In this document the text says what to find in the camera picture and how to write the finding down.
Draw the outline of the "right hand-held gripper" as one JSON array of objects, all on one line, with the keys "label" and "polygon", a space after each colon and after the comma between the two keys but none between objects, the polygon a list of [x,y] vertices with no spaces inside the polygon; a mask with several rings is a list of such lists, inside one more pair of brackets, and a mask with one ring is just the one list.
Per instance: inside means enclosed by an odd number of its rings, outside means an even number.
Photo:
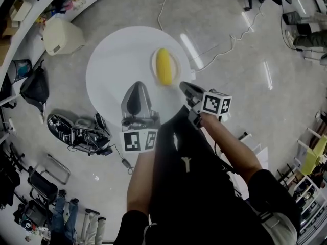
[{"label": "right hand-held gripper", "polygon": [[189,109],[188,119],[195,128],[201,128],[201,113],[216,116],[219,121],[229,114],[232,96],[214,89],[204,91],[202,87],[189,82],[180,82],[180,90],[186,97]]}]

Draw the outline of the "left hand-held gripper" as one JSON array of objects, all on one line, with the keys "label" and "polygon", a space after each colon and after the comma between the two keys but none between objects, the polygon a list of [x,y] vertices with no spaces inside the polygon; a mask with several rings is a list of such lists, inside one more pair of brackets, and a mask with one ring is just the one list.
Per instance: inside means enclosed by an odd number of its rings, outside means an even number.
[{"label": "left hand-held gripper", "polygon": [[159,113],[151,111],[151,101],[145,84],[135,82],[122,102],[122,131],[120,141],[124,153],[144,153],[155,149]]}]

